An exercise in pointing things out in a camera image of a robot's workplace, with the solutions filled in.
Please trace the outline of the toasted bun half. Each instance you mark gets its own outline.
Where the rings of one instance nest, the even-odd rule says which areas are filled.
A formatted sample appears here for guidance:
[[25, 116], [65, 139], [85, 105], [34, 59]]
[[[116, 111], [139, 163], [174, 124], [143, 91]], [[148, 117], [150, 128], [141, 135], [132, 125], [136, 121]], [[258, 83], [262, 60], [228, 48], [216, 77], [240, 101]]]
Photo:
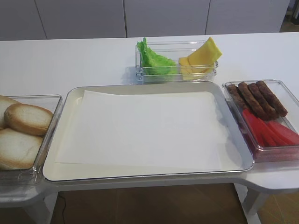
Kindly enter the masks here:
[[35, 136], [44, 136], [52, 121], [53, 113], [45, 108], [28, 105], [12, 104], [4, 112], [6, 125], [15, 131]]

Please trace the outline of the green lettuce leaf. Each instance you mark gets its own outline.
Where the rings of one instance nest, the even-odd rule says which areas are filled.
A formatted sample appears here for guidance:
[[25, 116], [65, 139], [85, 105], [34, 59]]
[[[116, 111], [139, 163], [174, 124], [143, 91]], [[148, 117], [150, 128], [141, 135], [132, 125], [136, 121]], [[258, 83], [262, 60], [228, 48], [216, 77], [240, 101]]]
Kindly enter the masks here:
[[177, 73], [176, 63], [154, 52], [147, 45], [145, 37], [137, 43], [137, 48], [141, 53], [142, 67], [145, 68], [146, 75], [172, 75]]

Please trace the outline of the clear lettuce cheese container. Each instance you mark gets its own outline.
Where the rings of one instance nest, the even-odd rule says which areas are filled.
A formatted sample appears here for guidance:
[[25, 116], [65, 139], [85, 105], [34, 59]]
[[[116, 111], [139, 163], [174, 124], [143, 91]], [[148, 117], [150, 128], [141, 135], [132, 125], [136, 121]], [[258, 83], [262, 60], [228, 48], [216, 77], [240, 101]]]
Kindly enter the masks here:
[[[170, 82], [184, 82], [182, 74], [180, 73], [181, 66], [178, 59], [181, 57], [188, 57], [191, 53], [199, 49], [205, 42], [204, 41], [178, 41], [178, 42], [151, 42], [147, 39], [147, 45], [157, 54], [165, 56], [176, 63], [176, 74], [172, 75], [146, 75], [145, 68], [142, 67], [141, 53], [135, 47], [135, 68], [136, 76], [142, 81], [143, 84], [156, 84], [156, 83], [170, 83]], [[206, 79], [198, 79], [189, 82], [211, 81], [216, 76], [216, 69], [218, 62], [213, 64], [214, 72]]]

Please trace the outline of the flat yellow cheese slices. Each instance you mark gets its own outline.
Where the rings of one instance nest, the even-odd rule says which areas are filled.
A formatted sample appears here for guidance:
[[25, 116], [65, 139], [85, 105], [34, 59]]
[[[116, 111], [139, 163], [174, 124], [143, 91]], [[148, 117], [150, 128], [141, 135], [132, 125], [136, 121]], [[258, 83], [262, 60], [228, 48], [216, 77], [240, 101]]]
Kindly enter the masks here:
[[178, 59], [178, 63], [181, 66], [180, 73], [182, 74], [183, 81], [193, 81], [198, 79], [206, 79], [214, 72], [213, 65], [198, 65], [191, 66], [187, 57], [181, 57]]

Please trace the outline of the white paper sheet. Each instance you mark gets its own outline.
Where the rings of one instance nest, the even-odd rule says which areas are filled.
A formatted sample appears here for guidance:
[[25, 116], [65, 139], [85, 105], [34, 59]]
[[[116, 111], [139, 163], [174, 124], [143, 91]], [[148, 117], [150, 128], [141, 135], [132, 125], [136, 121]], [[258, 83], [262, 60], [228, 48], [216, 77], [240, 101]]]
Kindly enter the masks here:
[[212, 93], [85, 91], [57, 155], [62, 163], [220, 170], [227, 131]]

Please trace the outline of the white serving tray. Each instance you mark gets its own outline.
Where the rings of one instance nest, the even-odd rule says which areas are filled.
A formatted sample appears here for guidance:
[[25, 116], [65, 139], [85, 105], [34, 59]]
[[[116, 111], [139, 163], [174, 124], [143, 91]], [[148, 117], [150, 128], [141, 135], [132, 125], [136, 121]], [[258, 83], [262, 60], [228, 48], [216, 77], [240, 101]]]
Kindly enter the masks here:
[[[58, 162], [57, 155], [62, 148], [61, 145], [66, 138], [67, 131], [70, 130], [72, 122], [79, 114], [85, 91], [116, 95], [173, 94], [203, 91], [212, 93], [216, 101], [216, 111], [219, 115], [219, 123], [221, 124], [221, 127], [226, 129], [228, 134], [225, 146], [222, 146], [217, 150], [220, 157], [221, 169], [189, 172], [184, 169], [166, 167]], [[224, 94], [220, 87], [213, 82], [88, 86], [75, 88], [67, 94], [43, 167], [43, 175], [49, 181], [62, 182], [70, 180], [100, 180], [144, 176], [236, 174], [250, 170], [253, 166], [254, 159], [252, 153], [228, 107]]]

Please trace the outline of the brown patty leftmost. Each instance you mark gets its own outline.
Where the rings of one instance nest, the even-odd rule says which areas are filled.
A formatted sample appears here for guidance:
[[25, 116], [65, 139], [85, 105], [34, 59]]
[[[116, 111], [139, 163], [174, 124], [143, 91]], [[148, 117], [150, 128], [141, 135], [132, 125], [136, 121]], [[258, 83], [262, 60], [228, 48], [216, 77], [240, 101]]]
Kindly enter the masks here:
[[234, 100], [234, 102], [240, 109], [242, 109], [242, 110], [248, 109], [248, 106], [245, 103], [244, 99], [242, 98], [240, 91], [236, 85], [234, 85], [234, 84], [228, 85], [227, 90], [228, 90], [231, 98]]

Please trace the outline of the brown patty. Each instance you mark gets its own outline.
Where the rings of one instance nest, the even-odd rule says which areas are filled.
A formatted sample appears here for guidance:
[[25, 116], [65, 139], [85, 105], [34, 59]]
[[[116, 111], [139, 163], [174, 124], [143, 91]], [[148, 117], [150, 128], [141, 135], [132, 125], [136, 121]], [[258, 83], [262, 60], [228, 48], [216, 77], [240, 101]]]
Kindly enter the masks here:
[[227, 90], [228, 90], [231, 98], [234, 100], [234, 102], [240, 109], [242, 109], [242, 110], [248, 109], [248, 106], [245, 103], [244, 99], [242, 98], [240, 91], [236, 85], [234, 85], [234, 84], [228, 85]]
[[248, 85], [245, 82], [240, 82], [238, 84], [238, 88], [248, 105], [251, 107], [252, 111], [255, 113], [255, 115], [262, 120], [268, 120], [268, 114], [264, 111], [259, 102], [255, 99], [255, 97], [249, 90]]
[[282, 105], [277, 96], [266, 85], [266, 83], [264, 81], [257, 81], [256, 85], [258, 86], [263, 97], [267, 100], [268, 104], [276, 110], [280, 117], [285, 117], [288, 114], [288, 111]]
[[255, 83], [251, 83], [248, 85], [248, 89], [250, 90], [251, 94], [254, 96], [256, 101], [260, 106], [254, 106], [255, 109], [262, 110], [260, 112], [256, 112], [257, 116], [262, 120], [272, 120], [278, 118], [278, 114], [276, 110], [270, 106], [264, 96], [261, 94], [258, 86]]

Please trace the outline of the red tomato slice left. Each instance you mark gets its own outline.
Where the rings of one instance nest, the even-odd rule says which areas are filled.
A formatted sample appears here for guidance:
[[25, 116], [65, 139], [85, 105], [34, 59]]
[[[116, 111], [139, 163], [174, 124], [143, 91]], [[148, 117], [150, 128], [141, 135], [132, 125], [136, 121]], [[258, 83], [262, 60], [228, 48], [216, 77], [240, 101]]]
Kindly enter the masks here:
[[252, 135], [256, 139], [256, 142], [259, 146], [264, 147], [265, 143], [261, 136], [260, 130], [259, 130], [259, 124], [257, 117], [250, 112], [249, 109], [244, 109], [242, 111], [242, 115], [244, 120], [246, 121], [250, 131], [252, 132]]

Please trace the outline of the red tomato slice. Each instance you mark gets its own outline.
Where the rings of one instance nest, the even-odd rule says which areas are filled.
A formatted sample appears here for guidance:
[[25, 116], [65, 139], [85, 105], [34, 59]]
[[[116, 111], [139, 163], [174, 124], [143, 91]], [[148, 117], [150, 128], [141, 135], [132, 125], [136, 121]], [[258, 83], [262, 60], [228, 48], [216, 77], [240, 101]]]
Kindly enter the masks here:
[[280, 139], [289, 145], [299, 144], [299, 135], [288, 127], [275, 121], [269, 121], [267, 125]]
[[259, 146], [264, 147], [265, 143], [261, 136], [260, 130], [259, 130], [259, 124], [257, 117], [250, 112], [249, 109], [244, 109], [242, 111], [242, 115], [244, 120], [246, 121], [250, 131], [252, 132], [252, 135], [256, 139], [256, 142]]
[[261, 120], [260, 118], [257, 119], [261, 129], [262, 129], [262, 135], [265, 138], [266, 142], [268, 143], [269, 146], [274, 147], [274, 146], [283, 146], [284, 141], [281, 140], [267, 125], [266, 123]]

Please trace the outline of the clear meat tomato container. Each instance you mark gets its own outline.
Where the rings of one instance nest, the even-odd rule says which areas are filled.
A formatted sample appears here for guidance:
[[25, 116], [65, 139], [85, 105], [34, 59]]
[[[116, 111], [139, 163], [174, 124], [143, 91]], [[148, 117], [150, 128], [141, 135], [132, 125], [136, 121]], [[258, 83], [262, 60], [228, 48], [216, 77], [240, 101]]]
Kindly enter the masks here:
[[[251, 83], [256, 83], [259, 80], [254, 81], [243, 81], [247, 85]], [[299, 101], [295, 98], [295, 96], [289, 91], [289, 89], [285, 86], [283, 82], [280, 80], [263, 80], [266, 85], [270, 88], [270, 90], [277, 96], [277, 98], [280, 100], [282, 105], [285, 107], [285, 109], [288, 111], [288, 114], [285, 117], [280, 117], [278, 115], [278, 118], [272, 119], [272, 120], [263, 120], [266, 125], [269, 121], [275, 121], [278, 122], [289, 129], [293, 130], [297, 134], [299, 134]], [[264, 140], [265, 146], [261, 147], [256, 142], [256, 139], [252, 135], [252, 132], [250, 131], [246, 121], [243, 118], [242, 115], [242, 109], [240, 109], [234, 100], [231, 98], [227, 86], [230, 84], [234, 84], [238, 87], [238, 84], [240, 82], [227, 82], [223, 85], [225, 95], [227, 98], [227, 103], [230, 107], [230, 110], [236, 119], [236, 122], [242, 132], [243, 138], [245, 139], [251, 153], [253, 154], [255, 162], [270, 162], [270, 161], [291, 161], [291, 160], [298, 160], [299, 158], [299, 145], [289, 145], [288, 143], [284, 143], [283, 146], [274, 146], [271, 147], [266, 142], [265, 138], [262, 135], [262, 129], [259, 124], [259, 130], [261, 133], [261, 136]], [[252, 111], [251, 107], [246, 102], [245, 98], [241, 94], [242, 98], [244, 99], [245, 103], [248, 106], [248, 109], [252, 114], [255, 115], [255, 113]]]

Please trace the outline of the red tomato slice middle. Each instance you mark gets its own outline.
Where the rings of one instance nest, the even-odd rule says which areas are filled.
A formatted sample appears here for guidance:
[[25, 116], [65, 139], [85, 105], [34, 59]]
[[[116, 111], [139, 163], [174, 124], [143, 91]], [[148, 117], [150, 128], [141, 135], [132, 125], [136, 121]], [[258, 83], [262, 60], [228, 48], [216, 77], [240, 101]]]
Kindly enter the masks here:
[[261, 120], [260, 118], [257, 119], [261, 129], [262, 129], [262, 135], [265, 138], [266, 142], [268, 143], [269, 146], [274, 147], [274, 146], [283, 146], [284, 141], [281, 140], [267, 125], [266, 123]]

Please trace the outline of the clear left bread container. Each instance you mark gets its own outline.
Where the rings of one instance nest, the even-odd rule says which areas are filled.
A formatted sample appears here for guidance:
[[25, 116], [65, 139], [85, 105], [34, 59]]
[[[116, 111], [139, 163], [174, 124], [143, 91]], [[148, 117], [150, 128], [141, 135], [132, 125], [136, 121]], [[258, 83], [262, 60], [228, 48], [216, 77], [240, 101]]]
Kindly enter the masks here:
[[37, 153], [33, 166], [29, 169], [0, 169], [0, 184], [1, 185], [23, 185], [32, 184], [36, 181], [37, 175], [44, 162], [47, 154], [47, 147], [49, 145], [51, 136], [56, 128], [59, 112], [62, 104], [62, 97], [60, 95], [31, 95], [31, 96], [7, 96], [14, 99], [21, 104], [36, 105], [45, 108], [53, 113], [52, 121], [49, 125], [47, 133], [43, 138], [43, 142]]

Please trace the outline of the toasted bun front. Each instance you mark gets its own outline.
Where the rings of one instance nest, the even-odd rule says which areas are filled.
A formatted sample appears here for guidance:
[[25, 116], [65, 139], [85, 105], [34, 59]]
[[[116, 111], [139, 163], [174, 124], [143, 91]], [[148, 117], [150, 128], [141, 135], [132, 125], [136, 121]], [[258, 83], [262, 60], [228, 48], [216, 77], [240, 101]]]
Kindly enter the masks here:
[[11, 128], [0, 131], [0, 168], [29, 169], [33, 166], [43, 138]]

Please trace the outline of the toasted bun rear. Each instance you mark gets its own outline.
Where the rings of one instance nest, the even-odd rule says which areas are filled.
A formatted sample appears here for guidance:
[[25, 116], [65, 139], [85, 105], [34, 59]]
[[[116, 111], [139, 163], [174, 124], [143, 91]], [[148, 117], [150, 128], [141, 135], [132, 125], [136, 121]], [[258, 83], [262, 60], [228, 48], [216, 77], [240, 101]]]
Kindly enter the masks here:
[[4, 121], [4, 112], [5, 110], [12, 104], [17, 104], [18, 101], [8, 98], [6, 96], [0, 95], [0, 129], [6, 128], [6, 124]]

